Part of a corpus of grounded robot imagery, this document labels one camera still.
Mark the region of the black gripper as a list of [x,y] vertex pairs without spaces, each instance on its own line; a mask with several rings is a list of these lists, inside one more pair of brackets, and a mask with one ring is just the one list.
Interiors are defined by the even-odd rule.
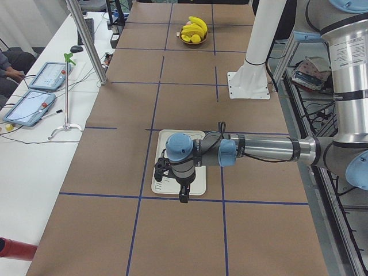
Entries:
[[180,203],[188,203],[190,194],[190,184],[194,182],[196,178],[196,172],[194,171],[190,176],[178,177],[176,176],[176,181],[181,185],[179,191],[179,201]]

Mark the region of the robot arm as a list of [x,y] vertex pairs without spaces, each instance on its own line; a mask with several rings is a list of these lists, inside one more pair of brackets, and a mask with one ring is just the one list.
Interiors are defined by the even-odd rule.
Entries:
[[264,162],[302,161],[326,168],[349,184],[367,189],[367,2],[297,1],[295,39],[328,44],[338,131],[305,139],[217,132],[201,140],[175,133],[155,164],[154,177],[180,184],[179,200],[189,200],[196,167],[232,166],[244,156]]

